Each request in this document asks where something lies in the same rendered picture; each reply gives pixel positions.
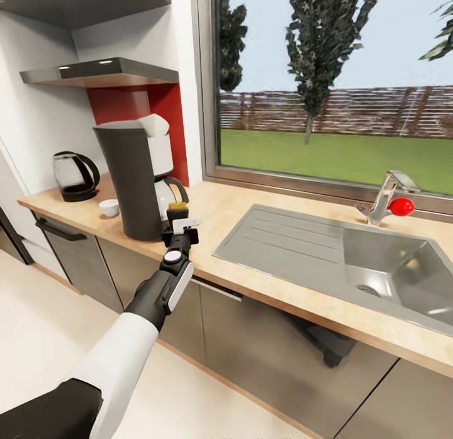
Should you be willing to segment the electric kettle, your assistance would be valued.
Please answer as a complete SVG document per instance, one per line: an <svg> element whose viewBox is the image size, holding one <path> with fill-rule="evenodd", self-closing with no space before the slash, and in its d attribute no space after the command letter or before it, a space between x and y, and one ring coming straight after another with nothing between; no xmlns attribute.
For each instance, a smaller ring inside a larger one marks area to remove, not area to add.
<svg viewBox="0 0 453 439"><path fill-rule="evenodd" d="M100 173L90 158L69 151L56 153L53 174L65 202L81 202L96 196Z"/></svg>

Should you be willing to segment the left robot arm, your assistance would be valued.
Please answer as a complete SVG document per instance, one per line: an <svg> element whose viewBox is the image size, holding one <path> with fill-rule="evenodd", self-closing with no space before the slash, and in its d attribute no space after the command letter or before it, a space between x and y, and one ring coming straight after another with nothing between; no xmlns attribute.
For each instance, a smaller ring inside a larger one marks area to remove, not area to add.
<svg viewBox="0 0 453 439"><path fill-rule="evenodd" d="M124 418L152 347L194 271L202 218L175 219L162 233L159 270L55 389L0 414L0 439L111 439Z"/></svg>

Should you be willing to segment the coffee cup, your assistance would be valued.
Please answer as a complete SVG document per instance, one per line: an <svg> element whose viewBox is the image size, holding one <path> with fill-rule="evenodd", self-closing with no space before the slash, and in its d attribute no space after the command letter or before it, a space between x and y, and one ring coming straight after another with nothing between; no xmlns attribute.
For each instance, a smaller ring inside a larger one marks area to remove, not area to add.
<svg viewBox="0 0 453 439"><path fill-rule="evenodd" d="M102 212L109 217L117 216L120 212L120 207L117 199L108 199L100 203Z"/></svg>

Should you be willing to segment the bottle of coffee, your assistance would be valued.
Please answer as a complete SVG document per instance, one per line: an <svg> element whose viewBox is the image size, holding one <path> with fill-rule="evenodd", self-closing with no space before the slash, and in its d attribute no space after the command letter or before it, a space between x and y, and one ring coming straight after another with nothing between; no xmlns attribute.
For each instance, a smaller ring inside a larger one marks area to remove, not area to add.
<svg viewBox="0 0 453 439"><path fill-rule="evenodd" d="M169 219L171 231L173 231L174 220L186 219L188 218L189 208L186 206L187 203L182 202L181 204L172 203L169 205L166 211L167 219Z"/></svg>

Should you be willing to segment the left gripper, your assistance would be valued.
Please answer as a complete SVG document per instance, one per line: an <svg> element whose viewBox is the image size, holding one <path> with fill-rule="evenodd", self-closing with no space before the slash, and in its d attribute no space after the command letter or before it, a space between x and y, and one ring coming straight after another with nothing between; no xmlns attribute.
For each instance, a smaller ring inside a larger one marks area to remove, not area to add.
<svg viewBox="0 0 453 439"><path fill-rule="evenodd" d="M168 226L162 233L161 241L165 242L167 248L170 248L172 243L184 242L189 245L189 249L191 249L192 244L199 244L198 229L193 227L185 228L183 234L175 235L174 231L171 231L170 226Z"/></svg>

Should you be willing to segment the paper coffee filter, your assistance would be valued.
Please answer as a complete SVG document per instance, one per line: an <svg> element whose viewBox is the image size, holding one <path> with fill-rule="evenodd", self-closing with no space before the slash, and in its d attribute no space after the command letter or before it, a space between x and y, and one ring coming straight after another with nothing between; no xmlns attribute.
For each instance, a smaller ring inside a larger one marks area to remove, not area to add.
<svg viewBox="0 0 453 439"><path fill-rule="evenodd" d="M165 136L169 130L169 123L160 115L151 114L139 119L143 125L148 138Z"/></svg>

